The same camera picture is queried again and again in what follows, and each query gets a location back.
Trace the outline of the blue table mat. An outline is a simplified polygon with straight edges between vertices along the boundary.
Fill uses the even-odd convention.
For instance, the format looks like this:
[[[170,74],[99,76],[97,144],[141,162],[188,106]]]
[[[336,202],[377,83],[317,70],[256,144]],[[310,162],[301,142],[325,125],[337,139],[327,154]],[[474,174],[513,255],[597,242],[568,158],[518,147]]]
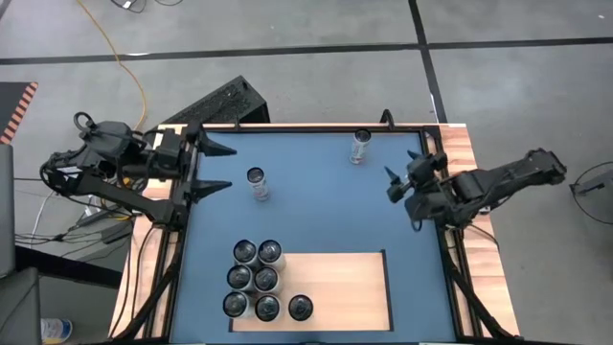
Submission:
[[[174,343],[417,343],[455,337],[435,226],[415,231],[386,191],[404,173],[417,133],[375,134],[363,163],[350,161],[349,133],[218,133],[238,153],[205,157],[198,175],[233,185],[192,207],[170,339]],[[250,168],[263,169],[269,198],[254,198]],[[393,327],[389,332],[233,333],[222,302],[240,240],[277,241],[288,253],[382,252]]]

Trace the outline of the light wooden board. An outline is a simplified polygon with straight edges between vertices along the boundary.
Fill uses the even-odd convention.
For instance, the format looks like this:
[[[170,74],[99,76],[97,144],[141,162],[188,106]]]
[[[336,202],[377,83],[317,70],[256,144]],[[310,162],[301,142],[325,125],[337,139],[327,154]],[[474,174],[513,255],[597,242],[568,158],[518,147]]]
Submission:
[[[232,322],[235,334],[256,332],[389,332],[385,264],[382,252],[286,253],[281,272],[282,312],[271,322],[257,317]],[[290,299],[303,294],[314,311],[306,321],[296,321],[288,311]]]

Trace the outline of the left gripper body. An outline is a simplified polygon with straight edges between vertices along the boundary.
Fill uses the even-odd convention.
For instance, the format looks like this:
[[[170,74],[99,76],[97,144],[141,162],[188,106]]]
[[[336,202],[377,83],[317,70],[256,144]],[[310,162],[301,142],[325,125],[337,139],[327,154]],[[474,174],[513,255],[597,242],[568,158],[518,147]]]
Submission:
[[[200,130],[199,122],[189,122],[180,130],[173,126],[162,129],[160,143],[155,148],[156,167],[160,175],[153,178],[154,197],[165,196],[176,204],[190,208]]]

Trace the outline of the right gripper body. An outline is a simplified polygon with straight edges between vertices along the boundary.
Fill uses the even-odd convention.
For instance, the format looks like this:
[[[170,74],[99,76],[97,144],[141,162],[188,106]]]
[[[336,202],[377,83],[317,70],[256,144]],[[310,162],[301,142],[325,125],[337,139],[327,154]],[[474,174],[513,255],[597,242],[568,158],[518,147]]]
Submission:
[[[400,185],[391,185],[386,193],[392,203],[400,201],[406,192],[413,188],[418,190],[437,181],[435,171],[440,171],[447,166],[448,159],[444,152],[422,154],[421,161],[414,162],[412,159],[406,166],[406,180]]]

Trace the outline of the black mat with hazard stripes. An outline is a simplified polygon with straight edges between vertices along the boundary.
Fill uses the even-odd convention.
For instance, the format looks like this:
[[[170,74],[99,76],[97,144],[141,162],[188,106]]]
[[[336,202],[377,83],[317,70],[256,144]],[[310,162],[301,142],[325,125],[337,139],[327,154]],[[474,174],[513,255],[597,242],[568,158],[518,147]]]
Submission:
[[[0,145],[9,145],[34,99],[36,81],[0,81]]]

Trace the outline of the white Celsius beverage can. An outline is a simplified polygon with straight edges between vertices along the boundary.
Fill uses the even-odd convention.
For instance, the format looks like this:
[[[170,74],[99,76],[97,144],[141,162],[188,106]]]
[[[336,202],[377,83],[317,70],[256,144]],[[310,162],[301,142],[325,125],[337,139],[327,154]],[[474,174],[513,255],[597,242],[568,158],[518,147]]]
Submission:
[[[232,291],[224,297],[222,308],[230,318],[249,318],[255,315],[255,300],[242,291]]]

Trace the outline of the white blue yellow bottle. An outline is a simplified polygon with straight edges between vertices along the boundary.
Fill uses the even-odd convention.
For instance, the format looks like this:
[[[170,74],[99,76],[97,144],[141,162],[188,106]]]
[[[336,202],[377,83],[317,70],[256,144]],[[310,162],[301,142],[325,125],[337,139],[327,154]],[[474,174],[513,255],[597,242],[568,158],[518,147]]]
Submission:
[[[66,342],[74,330],[68,319],[41,318],[41,341],[43,345],[58,345]]]

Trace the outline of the clear tube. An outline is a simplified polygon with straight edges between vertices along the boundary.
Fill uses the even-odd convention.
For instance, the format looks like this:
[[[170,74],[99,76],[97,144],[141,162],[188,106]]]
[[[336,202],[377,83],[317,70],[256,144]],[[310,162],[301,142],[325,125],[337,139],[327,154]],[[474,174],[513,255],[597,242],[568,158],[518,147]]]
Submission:
[[[242,292],[255,291],[252,269],[244,264],[232,266],[226,274],[226,282],[230,288]]]
[[[258,248],[249,240],[238,241],[233,248],[233,257],[237,265],[246,265],[250,268],[258,268],[261,262],[258,258]]]
[[[350,154],[350,161],[357,165],[360,164],[366,154],[366,149],[372,139],[371,132],[366,128],[360,128],[353,134],[352,150]]]
[[[247,171],[247,181],[255,199],[264,201],[269,198],[269,189],[263,169],[259,167],[250,168]]]
[[[260,293],[279,294],[283,289],[281,275],[270,266],[262,266],[254,273],[254,286]]]

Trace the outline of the white Celsius Peach Vibe can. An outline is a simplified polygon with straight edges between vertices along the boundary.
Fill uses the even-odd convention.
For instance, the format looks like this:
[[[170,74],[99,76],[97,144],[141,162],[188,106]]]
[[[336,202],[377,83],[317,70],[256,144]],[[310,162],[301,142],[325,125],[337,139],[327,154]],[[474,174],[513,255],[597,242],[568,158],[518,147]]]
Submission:
[[[292,319],[296,321],[306,321],[310,318],[314,310],[312,300],[304,295],[293,296],[288,303],[288,312]]]

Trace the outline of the grey cabinet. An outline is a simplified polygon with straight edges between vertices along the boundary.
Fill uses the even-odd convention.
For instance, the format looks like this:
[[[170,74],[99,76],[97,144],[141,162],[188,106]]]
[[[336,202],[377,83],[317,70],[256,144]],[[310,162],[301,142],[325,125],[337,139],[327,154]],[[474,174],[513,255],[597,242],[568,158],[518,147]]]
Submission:
[[[0,278],[15,266],[12,146],[0,144]]]

